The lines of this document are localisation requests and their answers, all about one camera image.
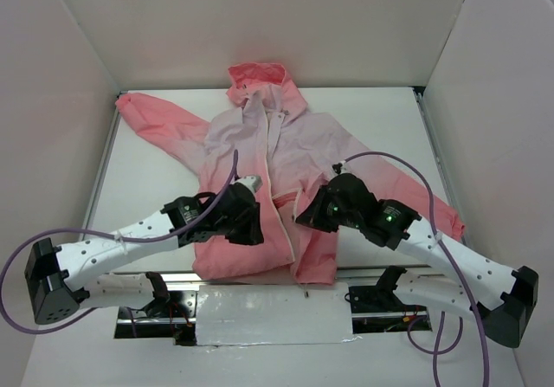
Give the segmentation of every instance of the white panel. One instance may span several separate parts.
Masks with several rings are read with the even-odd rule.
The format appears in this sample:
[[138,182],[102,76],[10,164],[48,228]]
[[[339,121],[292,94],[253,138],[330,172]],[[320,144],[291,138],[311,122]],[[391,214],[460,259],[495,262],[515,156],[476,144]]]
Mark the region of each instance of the white panel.
[[[113,339],[116,315],[113,309],[99,310],[63,332],[38,337],[22,386],[433,385],[431,357],[413,348],[405,332],[365,334],[332,345],[183,347],[173,346],[170,339]],[[457,320],[448,319],[441,345],[454,340]],[[432,348],[432,332],[418,332],[414,338]],[[489,348],[491,386],[523,387],[512,350],[494,343]],[[439,359],[442,385],[481,385],[479,350],[475,326],[468,323],[458,348]]]
[[554,360],[552,40],[550,0],[466,0],[424,96],[475,248],[540,274],[516,350],[530,387]]
[[[416,166],[435,194],[446,200],[411,88],[302,88],[301,92],[312,111],[331,114],[370,149],[393,153]],[[206,120],[232,106],[224,90],[143,93],[170,100]],[[177,197],[195,195],[197,190],[198,181],[192,172],[137,136],[121,120],[90,225],[103,231],[124,227]],[[412,257],[370,244],[355,229],[341,229],[338,245],[340,267],[419,263]],[[189,271],[193,261],[194,251],[189,246],[135,261],[122,270]]]
[[340,344],[352,341],[346,283],[334,287],[200,286],[199,345]]
[[67,0],[122,87],[223,87],[281,61],[302,86],[424,85],[461,0]]
[[[81,225],[113,113],[113,90],[59,0],[0,0],[0,264],[44,229]],[[25,252],[4,302],[32,325]],[[1,385],[19,385],[34,337],[0,320]]]

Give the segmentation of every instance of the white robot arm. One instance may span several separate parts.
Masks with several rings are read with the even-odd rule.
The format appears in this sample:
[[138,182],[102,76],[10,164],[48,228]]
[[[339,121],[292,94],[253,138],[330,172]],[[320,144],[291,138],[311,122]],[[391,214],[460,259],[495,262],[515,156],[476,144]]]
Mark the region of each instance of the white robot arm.
[[[128,306],[155,313],[166,307],[170,296],[160,274],[109,272],[148,255],[206,242],[214,235],[242,245],[263,242],[260,205],[254,198],[260,186],[260,177],[249,176],[236,180],[219,200],[212,193],[180,197],[116,231],[113,239],[60,246],[53,246],[49,238],[36,242],[25,268],[35,323],[54,324],[81,308]],[[212,202],[216,205],[201,219]]]
[[383,303],[422,305],[474,319],[459,275],[439,245],[441,239],[476,299],[487,337],[511,348],[519,346],[538,297],[538,275],[530,268],[503,266],[447,235],[435,235],[416,211],[396,200],[377,201],[364,182],[348,172],[321,186],[296,223],[325,232],[341,225],[358,229],[377,246],[410,255],[452,280],[431,280],[388,267],[377,283]]

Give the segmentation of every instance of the zipper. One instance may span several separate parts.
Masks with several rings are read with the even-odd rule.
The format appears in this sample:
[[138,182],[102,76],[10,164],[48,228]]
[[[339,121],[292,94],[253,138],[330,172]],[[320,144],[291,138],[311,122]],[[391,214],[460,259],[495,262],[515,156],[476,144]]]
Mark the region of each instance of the zipper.
[[269,167],[267,166],[267,151],[268,151],[268,147],[269,147],[269,143],[268,143],[267,138],[269,136],[269,121],[267,121],[267,115],[266,115],[265,109],[264,109],[263,119],[264,119],[264,123],[265,123],[265,126],[266,126],[266,145],[265,145],[266,153],[263,157],[263,163],[266,167],[266,179],[267,179],[267,188],[268,188],[267,193],[269,195],[269,200],[271,201],[271,208],[273,208],[274,214],[277,217],[277,221],[279,221],[280,229],[283,231],[283,234],[287,238],[288,248],[291,252],[291,257],[293,259],[293,262],[295,262],[296,261],[296,255],[294,255],[293,243],[291,242],[291,239],[288,236],[287,230],[285,229],[285,226],[283,225],[283,222],[280,220],[279,211],[275,208],[274,200],[271,197],[271,179],[269,178]]

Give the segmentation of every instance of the wire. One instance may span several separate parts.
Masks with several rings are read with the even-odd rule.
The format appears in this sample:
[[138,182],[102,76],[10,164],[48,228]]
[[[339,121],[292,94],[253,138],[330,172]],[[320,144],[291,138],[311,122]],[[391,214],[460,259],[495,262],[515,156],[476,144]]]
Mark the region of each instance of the wire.
[[[429,222],[431,223],[431,229],[433,230],[433,234],[437,234],[437,228],[436,228],[436,222],[435,222],[435,197],[433,195],[433,191],[431,190],[431,185],[429,185],[427,179],[412,165],[406,162],[405,160],[399,158],[398,156],[391,155],[390,153],[386,152],[361,152],[356,155],[350,156],[349,158],[345,159],[345,162],[350,162],[353,159],[360,158],[362,156],[384,156],[386,158],[394,159],[396,162],[400,162],[401,164],[407,166],[410,168],[423,182],[423,185],[427,189],[427,192],[429,194]],[[475,297],[473,296],[473,292],[471,290],[471,287],[467,283],[466,277],[462,273],[460,266],[458,266],[458,263],[450,253],[450,250],[448,250],[447,246],[444,244],[442,240],[438,240],[439,246],[441,247],[442,251],[444,252],[445,256],[448,258],[448,261],[450,261],[450,264],[452,265],[452,268],[456,272],[458,279],[460,279],[460,283],[463,286],[464,290],[466,291],[467,298],[469,299],[469,304],[471,305],[471,310],[473,312],[473,315],[475,316],[475,321],[477,323],[477,330],[479,332],[479,339],[481,344],[481,351],[483,355],[483,387],[488,387],[490,384],[490,362],[489,362],[489,356],[488,356],[488,345],[486,344],[486,335],[485,335],[485,327],[483,326],[483,320],[481,319],[479,315],[479,309],[477,307],[477,302],[475,301]],[[440,344],[441,340],[440,337],[442,335],[442,331],[437,331],[437,342],[435,343],[435,351],[433,354],[433,365],[434,365],[434,373],[437,371],[435,370],[435,365],[438,360],[438,345]],[[439,387],[441,384],[437,377],[435,377],[435,383],[437,387]]]
[[400,321],[400,322],[396,322],[395,324],[391,325],[391,326],[387,326],[386,328],[383,329],[383,332],[388,332],[390,331],[391,329],[394,329],[396,328],[397,326],[401,325],[403,322]]
[[135,317],[132,316],[132,310],[130,307],[126,307],[127,314],[129,315],[129,319],[131,320],[131,329],[132,329],[132,337],[138,338],[137,335],[137,324],[135,323]]
[[[425,348],[423,348],[422,346],[418,345],[413,337],[412,337],[412,330],[414,328],[414,325],[419,322],[419,321],[422,321],[424,319],[426,319],[427,316],[418,316],[416,318],[413,318],[410,322],[409,322],[409,325],[408,325],[408,330],[406,331],[406,333],[408,334],[408,339],[409,339],[409,342],[415,347],[417,348],[419,351],[421,352],[424,352],[428,355],[433,355],[433,351],[430,351],[430,350],[426,350]],[[456,346],[458,346],[458,344],[460,343],[461,341],[461,335],[464,333],[464,319],[460,318],[460,329],[458,330],[458,335],[456,336],[456,340],[453,342],[453,344],[451,344],[451,346],[449,346],[448,348],[442,350],[442,351],[438,351],[437,352],[437,355],[444,355],[444,354],[448,354],[449,352],[451,352]]]
[[181,313],[181,315],[183,316],[184,320],[185,320],[186,323],[187,323],[187,326],[188,326],[189,328],[191,328],[191,327],[192,327],[192,324],[190,323],[189,317],[188,317],[187,314],[184,312],[183,308],[182,308],[178,303],[176,303],[176,302],[173,302],[173,305],[175,305],[175,308],[177,309],[177,311],[178,311],[179,313]]
[[170,308],[170,329],[171,329],[171,336],[175,338],[175,328],[173,327],[173,306],[168,305]]
[[134,237],[117,237],[116,235],[109,234],[109,233],[103,233],[101,231],[95,231],[92,229],[77,229],[74,227],[63,227],[59,229],[49,229],[47,231],[43,231],[42,233],[39,233],[37,235],[34,235],[30,237],[27,241],[23,242],[19,247],[17,247],[14,252],[8,257],[8,260],[4,264],[2,268],[2,272],[0,272],[0,314],[2,315],[3,319],[10,325],[12,328],[19,332],[27,333],[29,335],[43,335],[46,333],[52,333],[57,332],[62,329],[67,328],[68,326],[71,326],[72,324],[80,321],[81,319],[85,318],[88,314],[90,314],[92,311],[95,310],[95,308],[91,308],[87,311],[85,311],[82,315],[78,316],[75,319],[71,319],[69,322],[66,322],[60,326],[56,326],[54,328],[48,328],[48,329],[32,329],[27,328],[25,326],[19,325],[17,322],[15,322],[10,315],[8,314],[8,311],[6,311],[6,307],[4,305],[4,299],[2,295],[3,290],[3,284],[6,280],[6,275],[8,274],[8,270],[10,269],[11,264],[14,262],[16,257],[31,243],[40,240],[48,235],[56,235],[56,234],[84,234],[84,235],[95,235],[100,238],[105,238],[107,240],[115,240],[116,238],[119,238],[123,242],[137,242],[137,243],[150,243],[150,242],[162,242],[164,240],[168,240],[176,235],[180,235],[182,233],[185,233],[189,231],[191,228],[195,227],[197,224],[199,224],[219,203],[219,201],[222,199],[223,194],[231,184],[231,181],[236,175],[236,166],[238,164],[239,159],[239,153],[237,150],[233,151],[233,166],[231,167],[231,172],[229,173],[229,176],[227,180],[225,181],[225,184],[217,194],[217,196],[214,198],[212,203],[209,205],[209,207],[202,213],[200,216],[195,218],[193,221],[191,221],[189,224],[181,227],[180,229],[176,229],[169,234],[161,235],[159,237],[154,238],[134,238]]

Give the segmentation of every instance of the pink hoodie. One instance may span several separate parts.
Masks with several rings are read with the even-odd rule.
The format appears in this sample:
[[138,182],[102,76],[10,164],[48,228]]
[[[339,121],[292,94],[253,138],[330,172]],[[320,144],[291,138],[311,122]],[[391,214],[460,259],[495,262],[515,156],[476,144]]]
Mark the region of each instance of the pink hoodie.
[[[193,268],[206,280],[290,283],[292,276],[298,283],[332,284],[338,235],[302,227],[294,218],[334,177],[332,164],[368,149],[331,115],[307,110],[280,64],[246,63],[231,67],[229,74],[233,85],[227,95],[236,107],[211,123],[145,94],[126,94],[116,102],[140,137],[199,176],[200,191],[222,187],[234,149],[239,151],[239,175],[262,178],[256,198],[264,243],[239,246],[213,238],[196,244]],[[360,158],[349,169],[378,199],[397,199],[428,216],[427,191],[384,159]],[[439,229],[460,239],[464,226],[456,211],[435,197],[435,212]]]

